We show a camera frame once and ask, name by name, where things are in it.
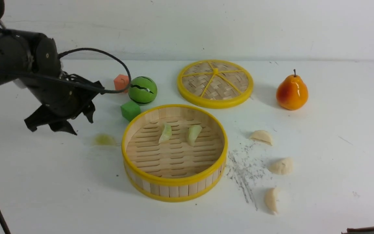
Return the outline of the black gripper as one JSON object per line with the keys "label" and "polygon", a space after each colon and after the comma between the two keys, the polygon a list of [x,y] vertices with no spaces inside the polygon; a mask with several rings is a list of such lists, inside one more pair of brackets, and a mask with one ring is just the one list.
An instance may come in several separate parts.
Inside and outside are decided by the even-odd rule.
{"label": "black gripper", "polygon": [[83,114],[92,124],[95,112],[92,99],[104,94],[100,82],[93,83],[75,74],[55,79],[34,74],[28,78],[28,89],[42,105],[24,120],[27,128],[35,132],[39,126],[48,125],[53,132],[72,135],[77,135],[77,132],[69,120]]}

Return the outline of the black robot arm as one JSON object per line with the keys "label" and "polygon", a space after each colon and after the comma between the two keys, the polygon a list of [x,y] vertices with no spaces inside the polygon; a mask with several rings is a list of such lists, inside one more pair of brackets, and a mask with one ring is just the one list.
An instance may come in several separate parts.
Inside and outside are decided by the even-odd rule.
{"label": "black robot arm", "polygon": [[89,84],[63,71],[54,39],[43,33],[0,28],[0,86],[18,81],[41,103],[25,119],[32,132],[48,125],[53,132],[76,132],[69,123],[80,114],[93,122],[97,91],[75,84]]}

